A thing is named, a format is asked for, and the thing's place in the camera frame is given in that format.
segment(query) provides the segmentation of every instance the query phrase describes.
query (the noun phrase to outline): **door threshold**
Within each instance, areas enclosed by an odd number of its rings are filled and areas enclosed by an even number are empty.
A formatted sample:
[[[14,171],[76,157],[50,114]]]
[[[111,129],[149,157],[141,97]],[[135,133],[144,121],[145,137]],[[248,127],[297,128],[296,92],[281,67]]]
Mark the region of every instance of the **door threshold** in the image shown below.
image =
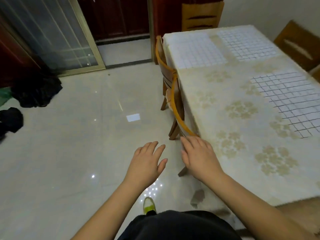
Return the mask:
[[[134,41],[134,40],[144,40],[149,39],[150,34],[139,34],[139,35],[131,35],[131,36],[125,36],[125,37],[117,37],[117,38],[111,38],[111,39],[104,39],[104,40],[97,40],[96,45],[104,45],[104,44],[116,44],[121,42],[128,42],[128,41]]]
[[[149,63],[149,62],[152,62],[152,59],[137,60],[137,61],[131,61],[131,62],[126,62],[126,63],[121,63],[121,64],[114,64],[114,65],[106,65],[106,69],[127,67],[127,66],[133,66],[133,65]]]

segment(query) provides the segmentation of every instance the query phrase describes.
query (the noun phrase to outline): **glass panel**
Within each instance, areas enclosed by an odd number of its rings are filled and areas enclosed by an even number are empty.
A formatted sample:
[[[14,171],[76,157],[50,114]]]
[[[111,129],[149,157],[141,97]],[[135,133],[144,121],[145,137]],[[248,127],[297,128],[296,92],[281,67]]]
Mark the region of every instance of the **glass panel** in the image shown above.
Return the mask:
[[[98,65],[69,0],[0,0],[0,9],[49,68]]]

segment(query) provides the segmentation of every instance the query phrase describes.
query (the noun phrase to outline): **finger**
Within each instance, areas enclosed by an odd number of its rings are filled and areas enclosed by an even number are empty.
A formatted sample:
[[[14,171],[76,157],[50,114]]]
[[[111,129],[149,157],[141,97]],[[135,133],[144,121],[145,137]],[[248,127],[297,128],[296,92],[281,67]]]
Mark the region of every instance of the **finger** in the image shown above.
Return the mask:
[[[153,156],[154,156],[154,158],[156,159],[157,163],[158,163],[159,158],[161,157],[161,155],[162,155],[162,153],[163,153],[163,150],[164,150],[165,148],[166,148],[166,145],[163,144],[163,145],[159,146],[159,147],[155,150]]]
[[[196,137],[196,139],[197,139],[198,143],[200,144],[200,146],[207,147],[205,142],[200,137]]]
[[[152,142],[146,143],[146,144],[142,147],[140,153],[145,153],[145,152],[148,150],[148,147],[149,147],[149,145],[150,145],[151,143],[152,143]]]
[[[199,144],[199,142],[198,142],[198,140],[196,139],[195,136],[187,136],[186,138],[190,141],[190,143],[193,146],[193,148],[199,148],[200,147],[200,144]]]
[[[157,141],[152,142],[149,146],[148,149],[146,150],[146,153],[152,155],[153,152],[155,151],[156,146],[158,145]]]
[[[133,155],[133,156],[139,155],[141,149],[142,149],[142,147],[138,147],[138,148],[136,149],[136,151],[134,152],[134,155]]]
[[[206,141],[206,140],[203,140],[204,141],[204,143],[205,143],[205,145],[206,145],[206,147],[209,149],[209,150],[214,150],[213,148],[212,148],[212,145],[208,142],[208,141]]]
[[[183,147],[186,149],[186,152],[190,153],[191,150],[193,149],[193,146],[191,145],[190,141],[188,141],[186,137],[181,137],[180,140]]]
[[[159,175],[163,172],[163,170],[166,168],[166,163],[167,163],[168,159],[162,159],[161,162],[158,165],[158,173]]]
[[[184,150],[181,150],[181,159],[182,159],[183,163],[186,165],[186,167],[189,168],[189,166],[190,166],[189,157],[188,157],[188,154]]]

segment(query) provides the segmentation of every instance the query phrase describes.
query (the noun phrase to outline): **green cloth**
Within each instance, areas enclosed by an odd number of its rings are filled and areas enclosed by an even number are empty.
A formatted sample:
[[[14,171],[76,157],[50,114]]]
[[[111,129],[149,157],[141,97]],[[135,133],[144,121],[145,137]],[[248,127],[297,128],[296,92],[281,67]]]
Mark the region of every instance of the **green cloth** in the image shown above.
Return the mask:
[[[0,88],[0,106],[6,103],[9,99],[11,99],[11,88]]]

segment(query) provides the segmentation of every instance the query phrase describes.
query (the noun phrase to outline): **white wall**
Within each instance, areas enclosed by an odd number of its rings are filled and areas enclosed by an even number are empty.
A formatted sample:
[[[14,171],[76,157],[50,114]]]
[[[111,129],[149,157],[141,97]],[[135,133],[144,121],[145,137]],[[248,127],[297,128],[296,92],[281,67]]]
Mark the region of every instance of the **white wall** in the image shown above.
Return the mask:
[[[274,40],[294,19],[320,37],[320,0],[224,0],[219,27],[253,24]]]

